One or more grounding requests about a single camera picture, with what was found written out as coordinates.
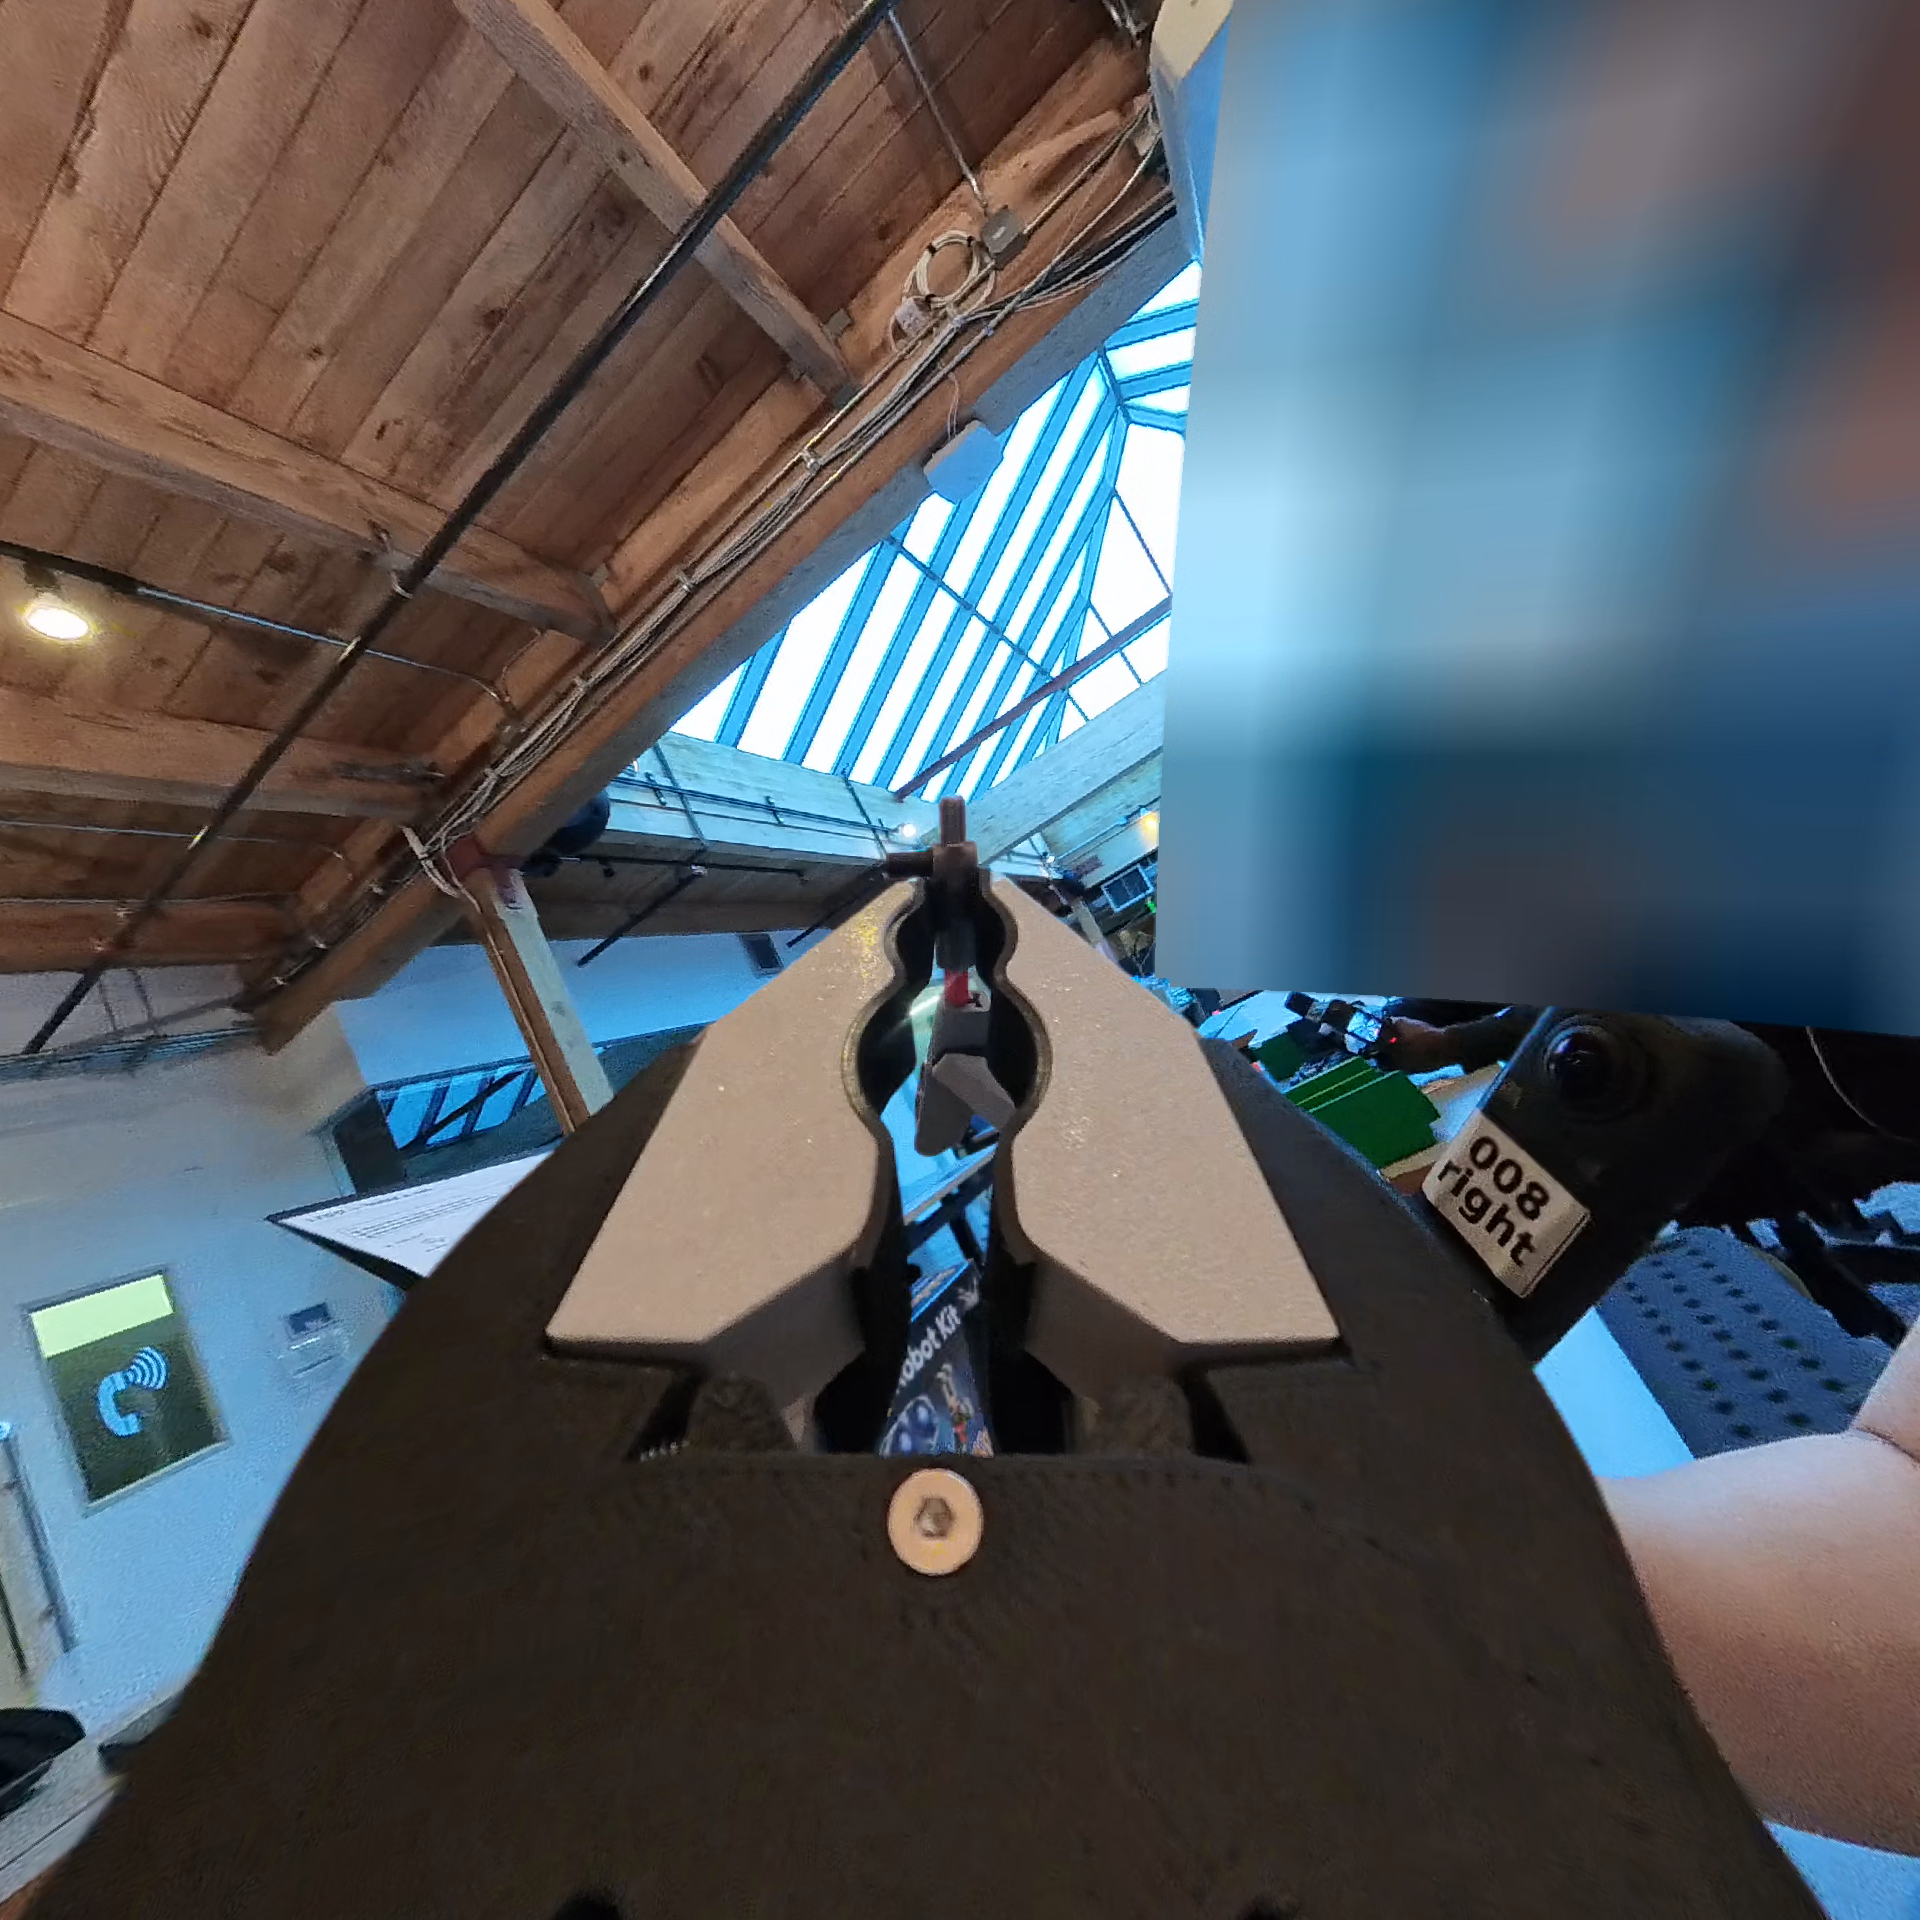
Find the white instruction sheet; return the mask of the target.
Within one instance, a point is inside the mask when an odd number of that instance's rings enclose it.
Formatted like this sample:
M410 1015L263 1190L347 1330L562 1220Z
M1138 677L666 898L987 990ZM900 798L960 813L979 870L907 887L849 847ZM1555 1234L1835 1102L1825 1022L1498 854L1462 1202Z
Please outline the white instruction sheet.
M272 1213L272 1225L406 1290L443 1256L556 1148L454 1172L424 1184L362 1193Z

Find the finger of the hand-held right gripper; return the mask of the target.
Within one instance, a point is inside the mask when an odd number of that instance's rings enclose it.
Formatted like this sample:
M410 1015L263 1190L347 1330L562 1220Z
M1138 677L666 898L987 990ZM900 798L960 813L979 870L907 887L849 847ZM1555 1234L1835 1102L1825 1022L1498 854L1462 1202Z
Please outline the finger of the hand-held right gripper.
M977 1119L993 1133L1007 1125L1007 1087L987 1055L953 1046L931 1052L919 1076L918 1152L936 1159L958 1150Z

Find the wooden post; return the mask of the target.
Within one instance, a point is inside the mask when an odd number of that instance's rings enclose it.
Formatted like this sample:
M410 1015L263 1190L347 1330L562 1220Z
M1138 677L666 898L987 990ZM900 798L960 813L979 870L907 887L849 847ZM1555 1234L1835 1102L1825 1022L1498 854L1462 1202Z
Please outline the wooden post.
M451 870L467 900L467 918L488 951L542 1076L559 1126L569 1136L611 1104L612 1085L527 879L508 856L489 852L471 836L454 846Z

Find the large green plastic bin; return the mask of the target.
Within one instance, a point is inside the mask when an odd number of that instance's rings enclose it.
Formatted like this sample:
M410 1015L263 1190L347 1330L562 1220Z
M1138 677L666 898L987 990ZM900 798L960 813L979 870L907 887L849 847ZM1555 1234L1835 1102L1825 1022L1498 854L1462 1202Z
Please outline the large green plastic bin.
M1403 1071L1388 1071L1345 1046L1310 1048L1275 1034L1251 1048L1286 1098L1315 1118L1375 1167L1436 1150L1439 1109Z

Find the glass skylight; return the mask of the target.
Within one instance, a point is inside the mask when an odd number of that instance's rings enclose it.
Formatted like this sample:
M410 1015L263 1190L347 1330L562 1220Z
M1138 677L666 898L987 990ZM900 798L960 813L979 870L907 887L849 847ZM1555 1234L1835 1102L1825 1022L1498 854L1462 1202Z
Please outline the glass skylight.
M1202 271L1033 400L968 497L932 494L667 733L977 798L1168 662Z

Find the blue robot kit box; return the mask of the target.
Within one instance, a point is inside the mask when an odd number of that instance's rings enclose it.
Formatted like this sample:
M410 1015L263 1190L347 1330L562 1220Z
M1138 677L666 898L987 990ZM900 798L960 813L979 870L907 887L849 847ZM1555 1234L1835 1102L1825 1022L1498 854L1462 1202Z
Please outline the blue robot kit box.
M987 1402L977 1385L971 1313L979 1269L953 1262L914 1279L882 1455L993 1455Z

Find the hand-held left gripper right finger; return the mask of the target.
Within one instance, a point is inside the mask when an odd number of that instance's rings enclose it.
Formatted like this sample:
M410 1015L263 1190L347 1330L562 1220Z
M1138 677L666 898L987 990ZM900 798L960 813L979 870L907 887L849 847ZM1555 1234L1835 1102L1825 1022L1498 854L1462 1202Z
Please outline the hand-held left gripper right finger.
M977 898L986 1071L1007 1097L982 1288L995 1448L1091 1424L1223 1426L1232 1372L1340 1361L1340 1325L1190 1022L1008 879Z

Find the wall window phone icon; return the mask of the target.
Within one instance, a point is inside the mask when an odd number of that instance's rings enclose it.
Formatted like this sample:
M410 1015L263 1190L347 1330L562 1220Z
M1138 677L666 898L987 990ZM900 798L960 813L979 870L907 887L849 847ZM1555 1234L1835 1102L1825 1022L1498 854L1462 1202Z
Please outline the wall window phone icon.
M174 1274L148 1266L23 1309L75 1472L100 1509L228 1444Z

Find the person's right forearm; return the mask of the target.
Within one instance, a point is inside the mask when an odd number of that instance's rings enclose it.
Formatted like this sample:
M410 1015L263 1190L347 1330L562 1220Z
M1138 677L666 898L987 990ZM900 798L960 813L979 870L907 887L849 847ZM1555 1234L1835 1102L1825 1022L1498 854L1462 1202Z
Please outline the person's right forearm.
M1768 1820L1919 1848L1919 1330L1839 1432L1601 1495L1696 1714Z

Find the grey connector red-tipped axle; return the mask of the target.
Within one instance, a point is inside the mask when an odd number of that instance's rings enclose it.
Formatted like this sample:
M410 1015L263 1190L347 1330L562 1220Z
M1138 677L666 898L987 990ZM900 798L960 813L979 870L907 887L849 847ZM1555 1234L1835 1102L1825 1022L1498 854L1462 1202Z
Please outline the grey connector red-tipped axle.
M919 850L892 852L881 870L888 879L919 885L919 902L928 920L932 967L940 973L943 1008L977 1006L975 973L990 943L990 911L977 844L969 833L968 801L940 801L940 833Z

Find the black ceiling pipe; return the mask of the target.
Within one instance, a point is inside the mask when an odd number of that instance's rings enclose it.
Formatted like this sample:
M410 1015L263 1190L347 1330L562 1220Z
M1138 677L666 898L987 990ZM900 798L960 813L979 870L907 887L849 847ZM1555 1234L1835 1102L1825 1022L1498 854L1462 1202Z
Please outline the black ceiling pipe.
M626 293L623 303L609 316L595 336L591 336L591 343L567 362L564 373L547 390L547 394L540 397L528 418L524 418L503 449L494 456L489 469L471 482L460 503L443 519L441 527L424 543L422 554L394 580L367 626L345 645L339 662L331 665L322 681L302 697L288 721L270 736L260 752L247 764L246 773L222 792L209 816L209 822L188 841L177 864L131 906L121 928L108 940L100 956L80 972L78 981L66 990L55 1010L33 1031L33 1038L23 1046L30 1058L46 1052L66 1018L83 1008L91 990L112 968L112 959L132 945L137 935L172 900L177 887L227 833L232 821L254 801L258 788L280 770L288 752L302 741L307 726L347 684L358 666L372 655L376 645L385 638L386 628L398 618L402 607L417 599L424 588L433 585L435 576L443 569L449 557L458 553L460 543L468 530L479 526L499 490L515 480L518 470L534 456L569 404L580 397L591 381L599 375L602 365L618 348L624 345L673 280L684 274L690 261L706 263L715 255L719 239L731 225L730 214L734 204L738 204L745 189L763 174L769 162L780 153L783 143L786 143L786 138L801 128L808 112L822 100L828 87L839 79L856 53L895 12L897 5L890 1L863 5L833 45L814 60L802 79L784 96L775 116L761 125L747 150L734 159L720 185L702 196L650 274Z

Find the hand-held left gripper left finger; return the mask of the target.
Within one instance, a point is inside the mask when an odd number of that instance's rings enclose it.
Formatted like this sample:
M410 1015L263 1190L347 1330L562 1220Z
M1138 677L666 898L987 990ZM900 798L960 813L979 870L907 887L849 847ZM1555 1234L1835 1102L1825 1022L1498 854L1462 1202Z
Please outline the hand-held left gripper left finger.
M556 1352L740 1375L873 1450L905 1354L890 1098L918 1063L927 890L888 885L712 1023L547 1324Z

